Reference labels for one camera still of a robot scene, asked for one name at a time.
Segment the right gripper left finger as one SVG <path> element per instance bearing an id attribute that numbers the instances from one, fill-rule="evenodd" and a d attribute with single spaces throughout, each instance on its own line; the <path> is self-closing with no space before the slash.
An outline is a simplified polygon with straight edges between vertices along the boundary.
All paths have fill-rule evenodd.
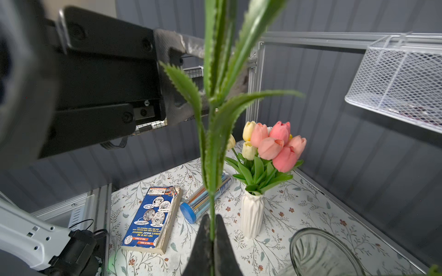
<path id="1" fill-rule="evenodd" d="M 204 215 L 183 276 L 211 276 L 213 242 L 210 239 L 210 217 Z"/>

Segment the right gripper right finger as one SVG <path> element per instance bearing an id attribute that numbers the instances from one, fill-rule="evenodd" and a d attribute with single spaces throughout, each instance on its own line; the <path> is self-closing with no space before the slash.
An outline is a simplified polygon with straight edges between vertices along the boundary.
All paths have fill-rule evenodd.
<path id="1" fill-rule="evenodd" d="M 213 247 L 215 276 L 243 276 L 221 215 L 216 215 Z"/>

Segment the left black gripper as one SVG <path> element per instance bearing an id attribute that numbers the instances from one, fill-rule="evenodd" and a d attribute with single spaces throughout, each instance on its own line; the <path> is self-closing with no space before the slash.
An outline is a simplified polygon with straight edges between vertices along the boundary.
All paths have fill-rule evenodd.
<path id="1" fill-rule="evenodd" d="M 176 125 L 208 110 L 204 90 L 179 62 L 185 54 L 204 58 L 203 39 L 75 6 L 61 9 L 47 29 L 60 83 L 41 158 L 130 136 L 138 124 L 165 116 Z"/>

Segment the pink carnation stem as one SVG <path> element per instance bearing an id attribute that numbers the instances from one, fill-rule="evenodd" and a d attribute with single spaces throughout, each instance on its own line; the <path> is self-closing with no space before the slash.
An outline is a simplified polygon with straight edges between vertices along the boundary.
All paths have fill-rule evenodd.
<path id="1" fill-rule="evenodd" d="M 204 92 L 209 122 L 195 117 L 203 184 L 210 200 L 210 239 L 215 239 L 215 192 L 221 185 L 227 144 L 238 117 L 255 100 L 285 94 L 284 90 L 241 94 L 228 99 L 253 46 L 286 6 L 286 1 L 250 1 L 240 31 L 236 1 L 205 2 Z"/>

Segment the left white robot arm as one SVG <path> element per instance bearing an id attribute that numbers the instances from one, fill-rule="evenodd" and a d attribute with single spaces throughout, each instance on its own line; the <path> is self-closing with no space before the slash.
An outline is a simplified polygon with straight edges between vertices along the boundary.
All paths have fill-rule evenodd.
<path id="1" fill-rule="evenodd" d="M 40 158 L 127 138 L 137 123 L 173 114 L 176 88 L 159 62 L 179 65 L 181 55 L 204 56 L 203 39 L 148 29 L 67 6 L 56 21 L 40 1 L 1 1 L 1 170 Z M 141 119 L 144 102 L 152 115 Z M 185 276 L 242 276 L 221 215 L 215 241 L 209 217 L 192 249 Z M 48 276 L 95 275 L 97 239 L 46 223 L 1 200 L 1 250 Z"/>

